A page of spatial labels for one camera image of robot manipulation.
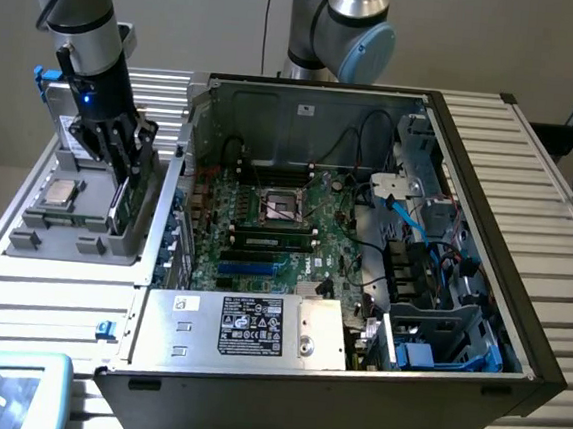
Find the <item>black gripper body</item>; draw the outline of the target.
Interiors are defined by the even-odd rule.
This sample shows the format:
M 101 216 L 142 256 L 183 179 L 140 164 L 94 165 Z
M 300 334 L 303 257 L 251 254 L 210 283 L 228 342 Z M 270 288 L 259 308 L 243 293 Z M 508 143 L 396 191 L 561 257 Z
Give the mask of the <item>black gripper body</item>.
M 136 128 L 137 110 L 124 53 L 121 52 L 108 69 L 92 75 L 76 72 L 65 46 L 56 51 L 56 58 L 84 125 L 116 122 L 124 130 Z

